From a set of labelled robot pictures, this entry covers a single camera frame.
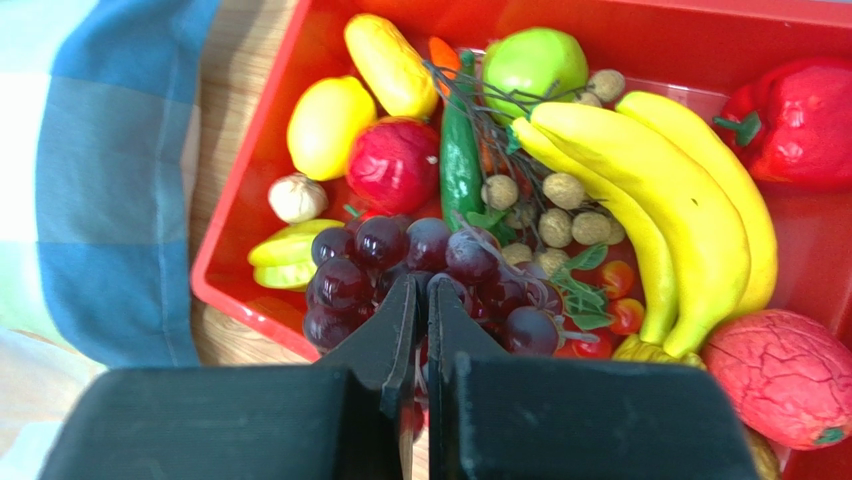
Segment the red pomegranate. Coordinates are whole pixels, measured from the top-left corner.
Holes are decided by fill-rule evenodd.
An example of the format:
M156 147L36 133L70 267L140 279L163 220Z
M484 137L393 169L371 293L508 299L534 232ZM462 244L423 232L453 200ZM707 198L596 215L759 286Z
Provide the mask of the red pomegranate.
M414 212L438 192L440 146L426 123L384 117L355 139L346 182L380 213Z
M781 445L815 450L852 431L852 352L815 320L746 315L714 332L701 356L740 419Z

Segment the blue checkered cloth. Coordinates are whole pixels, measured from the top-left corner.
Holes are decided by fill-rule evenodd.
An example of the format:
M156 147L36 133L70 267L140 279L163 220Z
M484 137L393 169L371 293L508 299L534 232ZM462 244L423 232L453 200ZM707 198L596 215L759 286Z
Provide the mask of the blue checkered cloth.
M109 367L198 364L188 131L218 5L0 1L0 326Z

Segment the wooden table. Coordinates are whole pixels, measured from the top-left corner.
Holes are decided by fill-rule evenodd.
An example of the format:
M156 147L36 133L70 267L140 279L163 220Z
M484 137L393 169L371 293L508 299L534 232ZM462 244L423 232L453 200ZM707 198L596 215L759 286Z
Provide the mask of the wooden table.
M298 0L222 0L201 69L201 157L193 198L194 254L266 83ZM193 334L207 365L305 363L287 349L196 301ZM428 474L428 433L415 447L414 478Z

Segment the grape bunch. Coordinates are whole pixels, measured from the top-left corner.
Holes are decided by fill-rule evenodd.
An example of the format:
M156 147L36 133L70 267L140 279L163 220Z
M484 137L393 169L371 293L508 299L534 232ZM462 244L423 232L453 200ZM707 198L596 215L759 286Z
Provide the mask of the grape bunch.
M550 356L565 338L589 337L562 328L562 294L534 264L509 265L497 239L478 227L451 233L438 218L376 216L324 230L311 254L318 269L305 292L303 328L321 354L366 322L410 273L430 292L449 282L465 312L510 353Z

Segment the pepper stem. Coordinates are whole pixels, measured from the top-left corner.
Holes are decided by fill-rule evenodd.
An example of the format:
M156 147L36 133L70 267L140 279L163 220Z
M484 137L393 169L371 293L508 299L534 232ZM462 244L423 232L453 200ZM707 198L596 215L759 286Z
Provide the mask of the pepper stem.
M754 140L754 137L757 136L757 132L763 127L763 123L760 121L760 116L757 115L757 112L749 113L739 122L722 117L713 117L713 123L722 128L733 130L737 134L736 142L740 147L748 146Z
M825 445L827 443L837 443L843 440L843 430L840 428L826 428L822 435L814 442L814 445Z
M343 206L343 209L346 210L346 213L348 213L349 215L352 215L353 219L360 218L361 215L364 215L364 212L359 212L358 210L355 209L355 207L353 207L352 205L349 205L348 203Z

